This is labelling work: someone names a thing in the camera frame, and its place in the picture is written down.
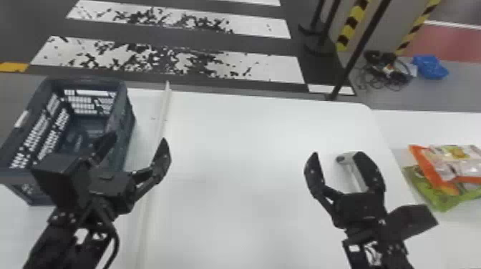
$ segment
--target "metal stand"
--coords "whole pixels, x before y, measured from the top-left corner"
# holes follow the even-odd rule
[[[341,0],[334,0],[334,2],[332,3],[331,11],[329,11],[326,24],[324,25],[324,28],[322,29],[319,38],[307,39],[306,43],[304,44],[304,49],[310,54],[324,57],[334,55],[334,53],[336,52],[336,47],[331,42],[326,44],[326,40],[329,37],[329,30],[331,29],[334,17],[336,16],[340,4]]]
[[[374,30],[376,29],[377,24],[379,24],[379,22],[381,21],[381,18],[383,17],[390,3],[391,3],[391,0],[382,0],[381,4],[376,10],[376,13],[374,13],[372,20],[369,23],[366,31],[362,35],[362,38],[359,41],[359,44],[357,45],[356,50],[354,51],[351,58],[349,59],[349,62],[347,63],[346,68],[344,69],[344,73],[339,77],[339,80],[337,81],[336,86],[334,87],[334,90],[326,97],[327,100],[334,101],[335,99],[337,99],[337,96],[339,95],[339,92],[341,91],[341,88],[344,85],[344,82],[346,81],[346,79],[348,79],[349,74],[354,68],[354,65],[356,65],[357,60],[359,59],[362,52],[364,51],[364,48],[366,47],[367,42],[371,38],[372,33],[374,33]]]
[[[319,35],[322,33],[322,31],[316,30],[316,26],[319,23],[319,20],[321,19],[321,12],[325,2],[326,0],[319,0],[319,2],[317,3],[316,10],[312,15],[311,23],[308,26],[304,26],[303,24],[298,24],[297,28],[302,34],[305,34],[306,36],[311,36],[311,35]]]

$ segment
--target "cylindrical object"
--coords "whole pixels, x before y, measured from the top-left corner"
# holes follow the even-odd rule
[[[362,52],[364,51],[364,48],[366,47],[367,42],[371,38],[371,35],[374,33],[374,30],[376,29],[377,24],[379,24],[379,22],[381,21],[381,18],[383,17],[390,3],[391,3],[391,0],[382,0],[381,4],[377,8],[376,13],[374,13],[372,17],[371,22],[369,23],[366,31],[362,35],[362,38],[359,41],[359,44],[357,45],[356,50],[354,50],[354,53],[352,54],[349,62],[347,63],[344,73],[342,73],[339,80],[337,81],[336,86],[334,87],[334,90],[327,97],[329,101],[335,100],[339,95],[339,92],[341,91],[341,88],[344,85],[344,82],[346,81],[346,79],[348,79],[349,74],[354,68],[354,65],[356,65],[357,60],[359,59]]]
[[[305,34],[305,35],[320,34],[320,32],[316,30],[316,27],[317,27],[317,24],[319,23],[319,20],[321,19],[321,12],[325,2],[326,0],[319,0],[316,6],[316,10],[312,15],[311,22],[309,23],[308,26],[304,26],[303,24],[298,25],[298,29],[302,34]]]
[[[321,18],[321,12],[322,8],[324,7],[324,3],[326,3],[326,0],[319,0],[319,2],[317,3],[316,10],[314,12],[314,15],[312,15],[311,23],[309,24],[311,30],[314,30],[316,28],[316,25]]]
[[[329,30],[331,29],[332,23],[334,22],[334,17],[336,16],[337,10],[339,9],[340,5],[341,5],[341,0],[334,0],[334,2],[332,3],[331,11],[329,11],[329,15],[327,16],[326,24],[322,29],[322,33],[321,33],[321,36],[319,37],[319,40],[317,41],[317,44],[319,46],[323,46],[324,43],[326,42],[326,39],[329,36]]]

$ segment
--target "black stand base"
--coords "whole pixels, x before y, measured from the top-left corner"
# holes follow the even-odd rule
[[[312,27],[308,24],[298,24],[297,29],[305,36],[313,36],[313,35],[320,36],[324,29],[324,23],[323,22],[318,23],[317,29],[320,29],[320,30],[312,29]]]
[[[329,40],[325,41],[324,44],[319,44],[319,38],[317,36],[306,38],[306,43],[304,43],[304,49],[314,56],[318,57],[330,57],[335,55],[336,46]]]

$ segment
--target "cable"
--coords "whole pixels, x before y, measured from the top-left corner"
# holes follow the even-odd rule
[[[104,269],[108,269],[111,264],[114,262],[115,257],[117,257],[117,254],[119,252],[120,248],[120,238],[119,234],[117,233],[117,230],[113,228],[113,239],[114,239],[114,250],[112,251],[112,254],[110,254],[109,260],[104,265]]]
[[[361,90],[386,88],[393,92],[401,91],[410,82],[412,78],[412,73],[407,64],[405,64],[403,61],[397,59],[396,62],[400,63],[406,70],[405,73],[407,73],[407,75],[404,75],[408,78],[407,83],[401,83],[396,79],[388,77],[385,73],[375,69],[374,65],[368,63],[365,64],[363,67],[356,68],[357,70],[359,70],[359,73],[355,80],[358,88]],[[404,73],[401,69],[396,67],[394,68],[394,71]]]

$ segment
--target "plastic basket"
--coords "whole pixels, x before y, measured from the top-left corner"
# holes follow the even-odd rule
[[[115,131],[117,143],[101,166],[122,170],[134,123],[123,82],[47,78],[0,149],[0,182],[29,205],[51,205],[29,172],[32,165],[51,152],[82,154],[92,140]]]

